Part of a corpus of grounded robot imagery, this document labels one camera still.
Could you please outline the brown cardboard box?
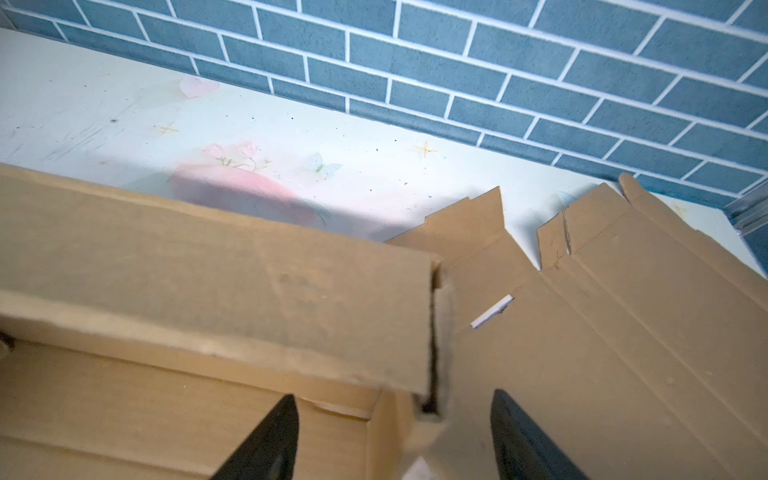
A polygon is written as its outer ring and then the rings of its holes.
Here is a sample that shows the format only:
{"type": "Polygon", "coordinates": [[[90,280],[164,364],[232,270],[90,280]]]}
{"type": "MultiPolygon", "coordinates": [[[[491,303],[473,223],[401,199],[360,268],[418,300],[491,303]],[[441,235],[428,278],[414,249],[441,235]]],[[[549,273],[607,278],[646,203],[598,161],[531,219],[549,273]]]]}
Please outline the brown cardboard box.
{"type": "Polygon", "coordinates": [[[398,479],[444,432],[439,258],[1,169],[1,475],[211,479],[287,394],[293,479],[398,479]]]}

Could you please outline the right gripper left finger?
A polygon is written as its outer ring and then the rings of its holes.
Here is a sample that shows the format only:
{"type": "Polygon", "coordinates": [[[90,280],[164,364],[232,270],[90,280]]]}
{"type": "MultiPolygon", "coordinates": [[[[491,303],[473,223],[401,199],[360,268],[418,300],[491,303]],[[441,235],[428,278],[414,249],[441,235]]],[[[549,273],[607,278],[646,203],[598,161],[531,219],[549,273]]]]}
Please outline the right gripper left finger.
{"type": "Polygon", "coordinates": [[[291,480],[299,437],[299,414],[292,394],[284,395],[211,480],[291,480]]]}

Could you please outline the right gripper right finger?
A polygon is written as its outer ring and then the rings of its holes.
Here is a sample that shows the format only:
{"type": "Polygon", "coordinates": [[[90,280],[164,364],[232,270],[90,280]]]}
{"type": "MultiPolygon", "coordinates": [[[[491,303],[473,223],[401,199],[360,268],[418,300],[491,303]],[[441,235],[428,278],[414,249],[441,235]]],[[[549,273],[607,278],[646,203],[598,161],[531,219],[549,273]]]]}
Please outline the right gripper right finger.
{"type": "Polygon", "coordinates": [[[588,479],[502,389],[493,393],[490,426],[500,479],[588,479]]]}

